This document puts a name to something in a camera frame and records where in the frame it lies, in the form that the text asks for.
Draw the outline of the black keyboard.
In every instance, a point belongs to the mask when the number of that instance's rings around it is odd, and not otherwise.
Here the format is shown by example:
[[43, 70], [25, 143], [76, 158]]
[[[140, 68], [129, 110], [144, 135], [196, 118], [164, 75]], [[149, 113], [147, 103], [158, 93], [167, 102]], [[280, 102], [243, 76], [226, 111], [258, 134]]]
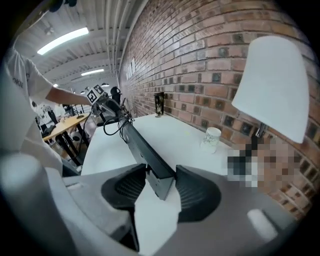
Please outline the black keyboard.
[[137, 163], [149, 167], [146, 178], [157, 197], [165, 201], [176, 178], [176, 173], [143, 138], [133, 126], [130, 118], [126, 117], [119, 122], [123, 138], [134, 159]]

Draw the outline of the person's left forearm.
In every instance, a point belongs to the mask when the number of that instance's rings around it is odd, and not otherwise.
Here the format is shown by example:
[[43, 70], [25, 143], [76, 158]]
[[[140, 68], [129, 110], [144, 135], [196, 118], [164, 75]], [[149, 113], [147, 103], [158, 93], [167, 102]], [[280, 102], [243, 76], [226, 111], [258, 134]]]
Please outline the person's left forearm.
[[85, 96], [57, 87], [52, 87], [45, 99], [62, 105], [91, 105], [90, 101]]

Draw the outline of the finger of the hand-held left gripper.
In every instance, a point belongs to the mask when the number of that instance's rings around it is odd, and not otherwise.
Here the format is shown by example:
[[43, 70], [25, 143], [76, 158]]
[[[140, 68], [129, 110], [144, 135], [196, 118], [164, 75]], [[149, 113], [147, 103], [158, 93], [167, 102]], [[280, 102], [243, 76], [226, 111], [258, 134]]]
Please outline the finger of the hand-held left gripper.
[[118, 118], [118, 117], [119, 117], [119, 115], [118, 115], [114, 110], [112, 110], [110, 107], [108, 107], [108, 106], [100, 105], [99, 108], [100, 108], [100, 114], [99, 114], [99, 116], [100, 116], [102, 119]]
[[123, 112], [120, 105], [112, 98], [109, 98], [106, 102], [106, 108], [112, 111], [116, 116], [122, 116]]

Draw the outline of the white shade table lamp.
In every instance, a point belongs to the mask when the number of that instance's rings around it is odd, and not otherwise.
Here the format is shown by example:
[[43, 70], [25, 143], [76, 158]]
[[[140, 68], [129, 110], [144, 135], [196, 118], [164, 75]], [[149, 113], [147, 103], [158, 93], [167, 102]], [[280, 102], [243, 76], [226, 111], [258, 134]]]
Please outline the white shade table lamp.
[[238, 156], [228, 157], [228, 174], [240, 181], [258, 180], [251, 163], [267, 128], [302, 144], [309, 102], [307, 72], [298, 47], [279, 36], [254, 39], [249, 44], [242, 78], [231, 104], [256, 119], [258, 128]]

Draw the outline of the white printed t-shirt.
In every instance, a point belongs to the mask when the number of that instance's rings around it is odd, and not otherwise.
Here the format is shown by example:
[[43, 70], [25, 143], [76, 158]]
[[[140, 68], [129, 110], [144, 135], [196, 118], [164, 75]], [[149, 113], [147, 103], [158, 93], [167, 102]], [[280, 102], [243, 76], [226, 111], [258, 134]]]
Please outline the white printed t-shirt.
[[36, 123], [36, 112], [31, 103], [42, 103], [52, 89], [34, 63], [20, 55], [13, 47], [7, 50], [0, 69], [4, 103], [9, 107], [4, 112], [6, 130], [13, 136], [10, 140], [2, 136], [4, 145], [10, 149], [33, 156], [45, 168], [63, 172], [63, 163], [50, 146], [44, 142]]

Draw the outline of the dark patterned tumbler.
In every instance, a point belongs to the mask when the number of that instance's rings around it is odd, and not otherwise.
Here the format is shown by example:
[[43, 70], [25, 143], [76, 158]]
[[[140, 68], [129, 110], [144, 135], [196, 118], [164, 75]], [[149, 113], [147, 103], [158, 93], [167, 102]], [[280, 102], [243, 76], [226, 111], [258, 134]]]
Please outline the dark patterned tumbler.
[[164, 114], [165, 93], [158, 92], [154, 94], [156, 118], [160, 118]]

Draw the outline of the white table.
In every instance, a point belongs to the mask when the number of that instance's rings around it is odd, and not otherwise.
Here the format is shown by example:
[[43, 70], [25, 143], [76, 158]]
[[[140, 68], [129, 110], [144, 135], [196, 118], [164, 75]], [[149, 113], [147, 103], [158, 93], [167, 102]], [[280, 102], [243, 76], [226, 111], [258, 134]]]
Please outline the white table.
[[[202, 131], [167, 115], [139, 117], [133, 125], [171, 168], [182, 165], [226, 176], [223, 165], [228, 146], [219, 143], [213, 154], [202, 150], [200, 144], [205, 136]], [[155, 256], [176, 231], [181, 210], [181, 196], [175, 187], [170, 189], [166, 200], [160, 200], [149, 182], [145, 184], [134, 213], [141, 255]]]

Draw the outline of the white patterned cup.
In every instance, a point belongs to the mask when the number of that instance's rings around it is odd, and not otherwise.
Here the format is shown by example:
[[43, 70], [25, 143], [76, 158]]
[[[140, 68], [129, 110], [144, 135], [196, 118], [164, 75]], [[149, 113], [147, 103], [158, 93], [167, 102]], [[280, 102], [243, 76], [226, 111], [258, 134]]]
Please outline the white patterned cup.
[[203, 140], [200, 143], [200, 148], [210, 154], [217, 151], [220, 142], [222, 131], [216, 127], [208, 127]]

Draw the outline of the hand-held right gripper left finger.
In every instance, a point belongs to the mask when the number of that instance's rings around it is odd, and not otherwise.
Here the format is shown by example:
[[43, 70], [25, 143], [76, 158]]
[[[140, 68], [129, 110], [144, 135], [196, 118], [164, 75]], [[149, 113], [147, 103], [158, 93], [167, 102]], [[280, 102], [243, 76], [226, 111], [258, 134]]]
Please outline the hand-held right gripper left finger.
[[138, 252], [135, 202], [146, 184], [145, 164], [64, 178], [71, 197], [102, 232]]

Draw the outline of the long ceiling light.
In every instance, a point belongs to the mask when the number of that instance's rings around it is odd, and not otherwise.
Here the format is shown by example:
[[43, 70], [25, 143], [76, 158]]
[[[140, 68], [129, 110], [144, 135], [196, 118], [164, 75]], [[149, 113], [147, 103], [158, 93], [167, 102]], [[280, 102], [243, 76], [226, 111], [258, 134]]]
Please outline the long ceiling light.
[[43, 46], [42, 48], [40, 48], [37, 51], [37, 54], [43, 56], [44, 54], [51, 51], [52, 49], [66, 43], [68, 41], [71, 41], [71, 40], [76, 39], [78, 37], [87, 35], [88, 33], [89, 33], [89, 30], [87, 27], [83, 27], [83, 28], [71, 31], [71, 32], [64, 34], [64, 35], [54, 39], [53, 41], [47, 43], [45, 46]]
[[104, 71], [105, 71], [105, 70], [104, 70], [103, 68], [101, 68], [101, 69], [95, 69], [95, 70], [83, 72], [83, 73], [81, 73], [81, 76], [82, 76], [82, 77], [84, 77], [84, 76], [89, 76], [89, 75], [93, 75], [93, 74], [102, 73], [102, 72], [104, 72]]

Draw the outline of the round wooden table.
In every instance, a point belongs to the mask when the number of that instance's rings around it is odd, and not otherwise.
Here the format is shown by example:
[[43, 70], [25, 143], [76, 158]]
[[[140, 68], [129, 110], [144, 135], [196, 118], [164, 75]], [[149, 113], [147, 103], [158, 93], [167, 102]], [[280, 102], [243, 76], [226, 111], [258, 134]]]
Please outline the round wooden table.
[[64, 121], [61, 119], [60, 122], [55, 125], [55, 128], [51, 131], [51, 133], [48, 136], [43, 137], [43, 140], [46, 142], [58, 138], [58, 140], [61, 142], [62, 148], [66, 151], [76, 166], [83, 165], [83, 163], [78, 160], [79, 150], [73, 144], [73, 141], [68, 135], [67, 131], [73, 127], [78, 128], [79, 132], [81, 132], [79, 146], [81, 146], [82, 141], [84, 141], [88, 147], [89, 142], [85, 136], [85, 128], [81, 127], [81, 123], [83, 122], [83, 124], [85, 124], [89, 116], [90, 113], [83, 113], [81, 115], [67, 117]]

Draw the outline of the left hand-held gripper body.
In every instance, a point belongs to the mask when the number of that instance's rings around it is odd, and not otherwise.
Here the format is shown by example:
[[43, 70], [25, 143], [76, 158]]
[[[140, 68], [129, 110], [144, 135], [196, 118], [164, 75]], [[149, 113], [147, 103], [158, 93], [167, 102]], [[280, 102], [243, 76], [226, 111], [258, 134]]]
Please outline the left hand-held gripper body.
[[86, 93], [86, 98], [91, 104], [91, 113], [95, 116], [99, 116], [103, 112], [111, 113], [111, 110], [107, 107], [109, 101], [109, 95], [99, 86], [90, 87]]

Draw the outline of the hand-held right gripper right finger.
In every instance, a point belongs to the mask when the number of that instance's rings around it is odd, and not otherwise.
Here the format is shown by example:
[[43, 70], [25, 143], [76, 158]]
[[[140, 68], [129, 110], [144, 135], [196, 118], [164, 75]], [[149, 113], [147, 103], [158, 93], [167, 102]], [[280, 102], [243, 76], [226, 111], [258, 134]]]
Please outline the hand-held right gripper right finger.
[[296, 230], [278, 203], [225, 175], [177, 165], [177, 228], [154, 256], [271, 256]]

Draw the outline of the white ceiling pipes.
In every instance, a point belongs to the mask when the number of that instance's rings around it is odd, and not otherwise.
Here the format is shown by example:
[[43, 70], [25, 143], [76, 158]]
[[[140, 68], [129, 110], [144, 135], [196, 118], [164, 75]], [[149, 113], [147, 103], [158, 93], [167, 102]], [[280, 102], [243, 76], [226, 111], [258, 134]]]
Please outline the white ceiling pipes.
[[111, 74], [117, 70], [120, 37], [126, 29], [132, 2], [134, 0], [105, 0], [105, 42], [107, 66]]

